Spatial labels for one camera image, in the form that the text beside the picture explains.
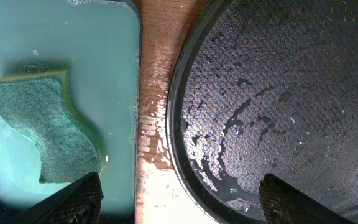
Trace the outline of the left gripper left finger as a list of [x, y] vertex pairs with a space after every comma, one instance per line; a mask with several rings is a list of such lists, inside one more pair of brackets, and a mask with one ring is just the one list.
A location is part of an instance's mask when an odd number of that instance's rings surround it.
[[97, 172], [90, 172], [45, 200], [5, 220], [20, 224], [98, 224], [103, 200]]

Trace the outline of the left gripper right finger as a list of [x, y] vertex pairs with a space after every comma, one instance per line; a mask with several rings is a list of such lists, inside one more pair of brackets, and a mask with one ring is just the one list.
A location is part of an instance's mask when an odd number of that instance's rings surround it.
[[273, 174], [260, 181], [259, 198], [267, 223], [353, 224]]

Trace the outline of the green yellow sponge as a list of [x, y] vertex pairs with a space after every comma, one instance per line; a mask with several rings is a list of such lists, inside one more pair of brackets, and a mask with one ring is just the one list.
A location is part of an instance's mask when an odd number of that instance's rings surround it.
[[68, 81], [67, 70], [0, 78], [0, 117], [35, 144], [41, 184], [74, 182], [105, 167], [105, 146], [75, 108]]

